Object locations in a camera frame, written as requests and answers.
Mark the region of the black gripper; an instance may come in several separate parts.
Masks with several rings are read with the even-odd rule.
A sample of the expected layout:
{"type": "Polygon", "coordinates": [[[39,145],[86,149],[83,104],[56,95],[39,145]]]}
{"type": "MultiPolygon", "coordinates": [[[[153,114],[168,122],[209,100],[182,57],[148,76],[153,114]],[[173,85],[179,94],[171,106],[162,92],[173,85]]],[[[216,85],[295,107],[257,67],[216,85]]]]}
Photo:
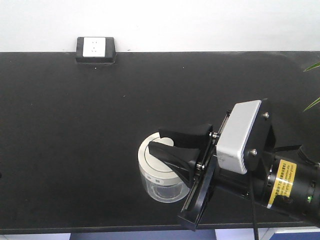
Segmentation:
{"type": "Polygon", "coordinates": [[[224,170],[218,164],[216,145],[231,111],[227,112],[217,132],[212,132],[213,126],[208,123],[192,127],[160,127],[160,137],[172,139],[174,146],[154,141],[148,144],[148,151],[152,156],[166,164],[187,187],[192,187],[178,214],[179,223],[189,230],[197,229],[215,189],[223,189],[249,199],[253,205],[263,199],[274,160],[276,139],[273,127],[271,125],[256,170],[247,171],[246,174],[224,170]],[[200,150],[206,146],[204,159],[196,168],[200,150]]]}

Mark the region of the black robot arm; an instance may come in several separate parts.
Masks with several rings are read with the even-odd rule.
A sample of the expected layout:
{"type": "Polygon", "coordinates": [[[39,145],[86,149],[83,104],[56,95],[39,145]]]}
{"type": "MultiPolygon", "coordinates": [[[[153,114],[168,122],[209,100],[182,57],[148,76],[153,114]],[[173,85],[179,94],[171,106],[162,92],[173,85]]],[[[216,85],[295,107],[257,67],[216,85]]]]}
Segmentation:
{"type": "Polygon", "coordinates": [[[320,165],[301,145],[277,148],[267,99],[240,102],[218,131],[211,124],[172,130],[161,127],[149,153],[190,188],[179,223],[195,231],[216,188],[318,227],[320,165]]]}

